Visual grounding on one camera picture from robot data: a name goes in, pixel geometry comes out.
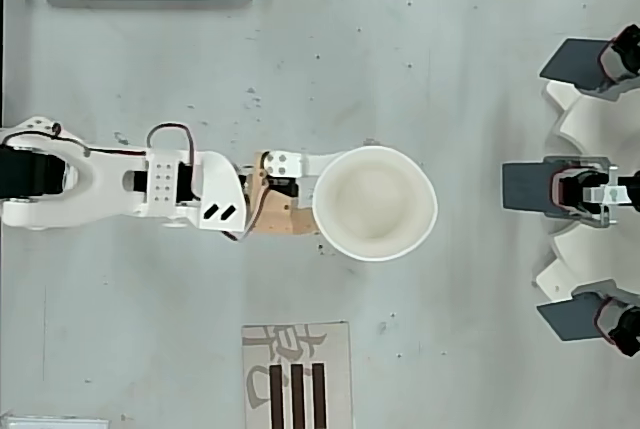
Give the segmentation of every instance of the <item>chinese character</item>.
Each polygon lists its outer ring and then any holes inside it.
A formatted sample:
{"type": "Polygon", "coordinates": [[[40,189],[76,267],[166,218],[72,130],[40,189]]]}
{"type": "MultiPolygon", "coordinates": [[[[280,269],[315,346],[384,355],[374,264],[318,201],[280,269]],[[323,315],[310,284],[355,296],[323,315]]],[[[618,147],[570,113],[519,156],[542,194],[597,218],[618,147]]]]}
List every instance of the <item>chinese character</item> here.
{"type": "MultiPolygon", "coordinates": [[[[308,357],[313,358],[316,352],[316,346],[320,346],[327,338],[326,334],[322,336],[312,336],[309,333],[309,325],[305,324],[304,333],[298,333],[296,326],[262,326],[264,337],[243,337],[243,346],[263,346],[269,350],[269,361],[273,364],[281,364],[286,368],[290,364],[300,361],[304,356],[305,347],[308,350],[308,357]]],[[[283,384],[289,386],[289,378],[286,374],[289,370],[283,367],[283,384]]],[[[247,374],[247,396],[249,405],[252,409],[260,407],[269,401],[268,397],[260,397],[256,391],[255,377],[258,374],[269,377],[269,368],[266,366],[255,365],[249,369],[247,374]]],[[[311,369],[304,368],[304,375],[311,376],[311,369]]]]}

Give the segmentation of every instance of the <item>white paper cup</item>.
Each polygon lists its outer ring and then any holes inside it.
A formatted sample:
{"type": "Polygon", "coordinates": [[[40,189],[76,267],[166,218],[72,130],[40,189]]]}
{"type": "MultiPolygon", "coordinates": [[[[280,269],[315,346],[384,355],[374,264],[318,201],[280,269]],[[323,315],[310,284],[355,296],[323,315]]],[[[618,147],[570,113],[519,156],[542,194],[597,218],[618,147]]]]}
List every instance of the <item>white paper cup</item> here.
{"type": "Polygon", "coordinates": [[[331,245],[367,262],[411,252],[438,216],[435,190],[422,169],[383,146],[360,147],[334,159],[318,178],[312,208],[331,245]]]}

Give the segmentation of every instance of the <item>electrical wire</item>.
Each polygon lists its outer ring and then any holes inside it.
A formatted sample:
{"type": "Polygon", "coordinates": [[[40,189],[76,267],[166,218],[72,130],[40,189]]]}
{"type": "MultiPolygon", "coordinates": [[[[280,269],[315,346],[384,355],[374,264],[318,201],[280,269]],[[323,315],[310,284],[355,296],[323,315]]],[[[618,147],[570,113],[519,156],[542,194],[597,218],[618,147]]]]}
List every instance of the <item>electrical wire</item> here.
{"type": "Polygon", "coordinates": [[[270,189],[268,184],[260,188],[260,192],[258,193],[258,197],[256,198],[258,203],[256,205],[255,210],[252,212],[251,216],[249,217],[249,222],[247,223],[247,226],[245,227],[245,230],[244,232],[242,232],[242,234],[240,234],[239,236],[235,236],[234,234],[231,234],[228,231],[222,231],[222,234],[234,242],[242,242],[249,235],[249,233],[253,231],[253,229],[256,227],[258,218],[260,217],[260,214],[262,214],[264,201],[267,199],[267,194],[269,194],[269,190],[270,189]]]}
{"type": "Polygon", "coordinates": [[[602,336],[602,338],[605,341],[615,346],[615,343],[611,340],[611,338],[607,334],[605,334],[605,332],[600,327],[600,324],[598,324],[598,320],[602,315],[602,311],[604,310],[605,307],[607,307],[611,303],[611,301],[613,301],[613,298],[611,297],[607,297],[602,301],[602,304],[600,304],[600,307],[598,307],[598,310],[593,315],[593,325],[596,327],[596,331],[598,331],[598,333],[602,336]]]}
{"type": "Polygon", "coordinates": [[[193,140],[193,135],[191,131],[185,124],[180,124],[179,122],[163,122],[162,124],[158,124],[153,127],[149,133],[147,134],[147,147],[151,149],[151,140],[153,139],[153,135],[161,129],[182,129],[187,136],[187,140],[189,141],[189,165],[191,166],[191,194],[196,201],[201,199],[199,194],[196,194],[194,191],[195,179],[196,179],[196,145],[193,140]]]}
{"type": "Polygon", "coordinates": [[[12,134],[8,134],[7,136],[5,136],[4,139],[2,139],[2,142],[0,142],[0,146],[7,146],[7,143],[11,139],[18,136],[40,136],[40,137],[46,137],[47,139],[51,139],[54,141],[69,142],[71,144],[75,144],[76,146],[79,146],[82,148],[84,157],[89,157],[92,152],[101,152],[105,154],[122,154],[127,156],[146,155],[145,151],[126,151],[126,150],[120,150],[120,149],[97,149],[94,147],[89,147],[86,144],[83,144],[82,142],[78,141],[77,139],[71,139],[69,137],[60,137],[60,133],[62,132],[62,126],[57,122],[53,124],[53,126],[51,126],[51,130],[52,130],[52,134],[49,134],[48,132],[32,131],[32,130],[14,132],[12,134]]]}

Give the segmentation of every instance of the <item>white table surface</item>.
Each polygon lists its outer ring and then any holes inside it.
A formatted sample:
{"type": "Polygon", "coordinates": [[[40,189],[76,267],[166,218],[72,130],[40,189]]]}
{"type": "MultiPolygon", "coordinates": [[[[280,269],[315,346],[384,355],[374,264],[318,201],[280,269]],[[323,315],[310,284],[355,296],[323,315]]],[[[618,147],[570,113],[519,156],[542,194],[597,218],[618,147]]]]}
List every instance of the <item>white table surface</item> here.
{"type": "Polygon", "coordinates": [[[440,219],[381,265],[318,237],[233,245],[124,217],[4,228],[2,411],[242,428],[241,326],[344,319],[360,429],[637,428],[637,360],[538,317],[546,232],[501,209],[500,164],[545,153],[555,47],[613,35],[638,0],[6,4],[6,125],[43,114],[142,144],[182,121],[240,163],[375,138],[423,165],[440,219]]]}

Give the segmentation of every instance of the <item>cup rim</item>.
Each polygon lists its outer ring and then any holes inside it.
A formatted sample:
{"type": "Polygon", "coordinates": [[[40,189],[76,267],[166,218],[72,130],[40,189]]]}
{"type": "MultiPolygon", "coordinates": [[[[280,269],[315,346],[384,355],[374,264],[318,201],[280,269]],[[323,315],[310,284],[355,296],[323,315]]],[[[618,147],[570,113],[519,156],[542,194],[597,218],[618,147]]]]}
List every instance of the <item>cup rim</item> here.
{"type": "Polygon", "coordinates": [[[356,149],[352,149],[350,151],[346,151],[343,154],[341,154],[340,156],[336,157],[334,160],[332,160],[329,164],[327,164],[327,166],[324,168],[324,170],[322,171],[322,173],[320,174],[320,176],[318,177],[318,180],[316,181],[315,187],[314,187],[314,193],[315,190],[318,186],[320,186],[324,180],[324,178],[326,177],[326,174],[328,174],[331,170],[332,167],[334,167],[335,165],[337,165],[338,163],[340,163],[340,161],[344,160],[345,158],[351,156],[354,153],[357,152],[362,152],[362,151],[382,151],[382,152],[392,152],[395,155],[400,156],[401,158],[403,158],[406,162],[409,163],[410,166],[413,166],[414,169],[416,169],[417,172],[419,172],[422,175],[422,178],[424,180],[424,182],[426,183],[427,186],[427,190],[429,191],[429,196],[431,197],[432,201],[433,201],[433,215],[431,216],[431,221],[429,222],[429,226],[427,227],[427,229],[423,232],[423,234],[410,246],[407,246],[406,248],[404,248],[402,251],[399,251],[395,254],[391,254],[388,256],[377,256],[377,257],[368,257],[368,256],[361,256],[358,254],[354,254],[351,251],[347,250],[344,248],[343,245],[337,243],[325,230],[325,227],[321,221],[321,218],[318,217],[318,200],[317,198],[314,196],[311,200],[311,210],[313,212],[313,217],[316,221],[316,225],[318,226],[318,229],[320,230],[320,233],[327,239],[327,241],[329,242],[329,244],[331,244],[333,247],[335,247],[337,250],[339,250],[340,252],[342,252],[343,254],[352,257],[353,259],[356,259],[358,261],[362,261],[362,262],[385,262],[385,261],[391,261],[393,259],[399,259],[402,256],[405,256],[407,254],[409,254],[411,251],[413,251],[414,249],[416,249],[418,246],[420,246],[420,244],[422,244],[427,237],[429,237],[429,235],[431,234],[431,231],[433,230],[433,227],[435,226],[436,220],[438,219],[438,197],[436,195],[436,191],[435,188],[433,187],[433,184],[431,183],[431,180],[429,179],[429,177],[426,175],[426,173],[422,170],[422,168],[420,166],[418,166],[418,164],[416,164],[416,162],[411,159],[409,156],[407,156],[406,154],[396,150],[396,149],[392,149],[390,147],[386,147],[386,146],[363,146],[363,147],[358,147],[356,149]]]}

